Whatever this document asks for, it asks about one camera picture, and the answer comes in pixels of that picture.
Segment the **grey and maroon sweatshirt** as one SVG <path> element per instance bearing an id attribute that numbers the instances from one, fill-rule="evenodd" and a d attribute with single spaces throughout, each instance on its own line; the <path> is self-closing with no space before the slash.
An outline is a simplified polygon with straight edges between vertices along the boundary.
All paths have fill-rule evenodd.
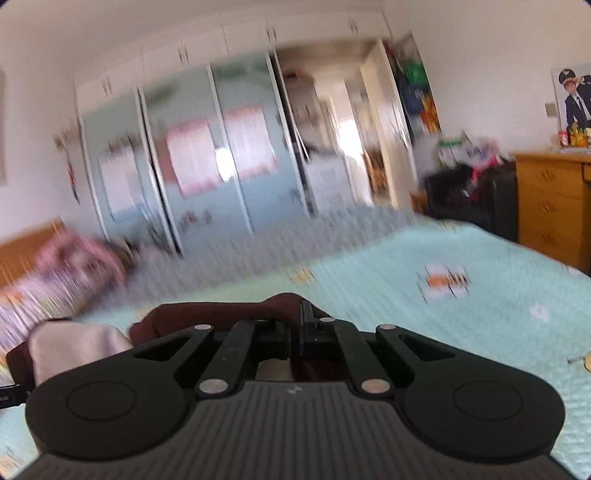
<path id="1" fill-rule="evenodd" d="M 43 321 L 4 355 L 16 384 L 32 389 L 68 370 L 200 324 L 227 331 L 242 320 L 277 321 L 297 328 L 304 297 L 280 293 L 262 302 L 162 304 L 126 334 L 112 326 L 69 319 Z"/>

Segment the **teal bee-pattern bedspread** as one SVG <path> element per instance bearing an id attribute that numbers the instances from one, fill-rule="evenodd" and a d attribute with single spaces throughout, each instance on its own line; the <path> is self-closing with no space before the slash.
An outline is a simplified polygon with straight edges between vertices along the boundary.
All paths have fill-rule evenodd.
<path id="1" fill-rule="evenodd" d="M 408 330 L 541 376 L 560 393 L 566 423 L 555 458 L 576 477 L 590 472 L 590 280 L 573 267 L 468 224 L 386 214 L 388 235 L 335 257 L 297 255 L 297 268 L 221 283 L 235 248 L 197 261 L 151 258 L 129 291 L 106 297 L 94 320 L 125 328 L 158 303 L 260 300 L 293 290 L 370 329 Z"/>

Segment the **pink crumpled garment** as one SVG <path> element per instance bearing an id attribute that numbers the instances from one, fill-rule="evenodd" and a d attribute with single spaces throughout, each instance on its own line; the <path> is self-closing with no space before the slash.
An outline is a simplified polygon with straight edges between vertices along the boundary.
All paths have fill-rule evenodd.
<path id="1" fill-rule="evenodd" d="M 125 286 L 135 266 L 132 250 L 123 242 L 109 243 L 61 230 L 45 243 L 35 258 L 35 270 L 64 275 L 99 291 L 114 284 Z"/>

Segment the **white drawer cabinet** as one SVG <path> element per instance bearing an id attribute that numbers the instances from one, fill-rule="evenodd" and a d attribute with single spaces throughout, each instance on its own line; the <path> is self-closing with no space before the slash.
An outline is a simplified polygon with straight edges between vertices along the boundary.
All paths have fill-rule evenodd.
<path id="1" fill-rule="evenodd" d="M 349 171 L 340 155 L 311 155 L 304 164 L 315 210 L 324 214 L 355 203 Z"/>

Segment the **floral rolled quilt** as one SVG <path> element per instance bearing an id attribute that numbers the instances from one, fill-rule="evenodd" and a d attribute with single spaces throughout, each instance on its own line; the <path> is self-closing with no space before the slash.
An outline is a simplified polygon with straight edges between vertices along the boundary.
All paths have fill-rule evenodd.
<path id="1" fill-rule="evenodd" d="M 111 276 L 34 273 L 1 289 L 1 366 L 6 355 L 22 344 L 33 328 L 46 320 L 73 318 L 87 310 L 111 283 Z"/>

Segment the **blue sliding-door wardrobe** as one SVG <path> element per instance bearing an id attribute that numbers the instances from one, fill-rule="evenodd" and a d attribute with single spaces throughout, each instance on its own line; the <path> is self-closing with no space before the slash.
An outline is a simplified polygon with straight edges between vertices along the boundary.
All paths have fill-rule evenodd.
<path id="1" fill-rule="evenodd" d="M 216 15 L 78 82 L 105 236 L 185 253 L 308 217 L 300 136 L 276 51 L 389 34 L 377 7 Z"/>

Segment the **wooden headboard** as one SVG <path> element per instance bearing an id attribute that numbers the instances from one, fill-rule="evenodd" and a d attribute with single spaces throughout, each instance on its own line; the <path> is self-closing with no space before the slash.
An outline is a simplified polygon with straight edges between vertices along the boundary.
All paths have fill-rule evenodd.
<path id="1" fill-rule="evenodd" d="M 41 248 L 64 229 L 65 225 L 61 219 L 52 220 L 3 243 L 0 251 L 1 287 L 12 285 L 21 277 L 30 274 Z"/>

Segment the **wooden dresser desk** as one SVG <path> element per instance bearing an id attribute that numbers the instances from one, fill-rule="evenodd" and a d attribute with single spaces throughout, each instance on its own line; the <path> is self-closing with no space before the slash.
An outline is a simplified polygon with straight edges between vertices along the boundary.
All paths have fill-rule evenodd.
<path id="1" fill-rule="evenodd" d="M 590 158 L 520 152 L 518 241 L 554 260 L 590 272 Z"/>

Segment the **white room door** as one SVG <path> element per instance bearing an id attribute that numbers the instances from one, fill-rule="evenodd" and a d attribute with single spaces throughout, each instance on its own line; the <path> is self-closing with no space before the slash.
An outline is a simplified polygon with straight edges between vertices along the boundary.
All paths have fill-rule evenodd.
<path id="1" fill-rule="evenodd" d="M 405 111 L 384 41 L 376 40 L 361 65 L 377 129 L 391 204 L 412 212 L 418 174 Z"/>

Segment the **portrait photo of pilot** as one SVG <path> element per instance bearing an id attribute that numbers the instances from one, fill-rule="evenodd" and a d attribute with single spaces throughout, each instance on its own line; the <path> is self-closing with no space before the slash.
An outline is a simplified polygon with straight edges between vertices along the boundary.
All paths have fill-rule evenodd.
<path id="1" fill-rule="evenodd" d="M 562 146 L 590 145 L 590 65 L 553 71 Z"/>

